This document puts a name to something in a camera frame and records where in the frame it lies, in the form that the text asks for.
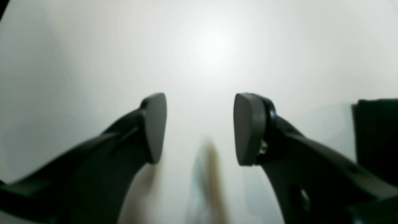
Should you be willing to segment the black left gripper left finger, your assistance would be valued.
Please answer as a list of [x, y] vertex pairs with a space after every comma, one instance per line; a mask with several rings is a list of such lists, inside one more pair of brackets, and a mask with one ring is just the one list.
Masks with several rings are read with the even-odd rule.
[[161, 158], [166, 119], [165, 94], [146, 97], [100, 135], [19, 181], [1, 182], [1, 211], [34, 223], [117, 223], [135, 175]]

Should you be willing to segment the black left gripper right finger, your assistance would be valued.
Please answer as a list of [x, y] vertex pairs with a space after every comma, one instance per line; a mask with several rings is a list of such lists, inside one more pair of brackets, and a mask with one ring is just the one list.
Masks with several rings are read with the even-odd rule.
[[240, 166], [260, 166], [286, 224], [396, 224], [397, 187], [304, 136], [253, 93], [234, 100]]

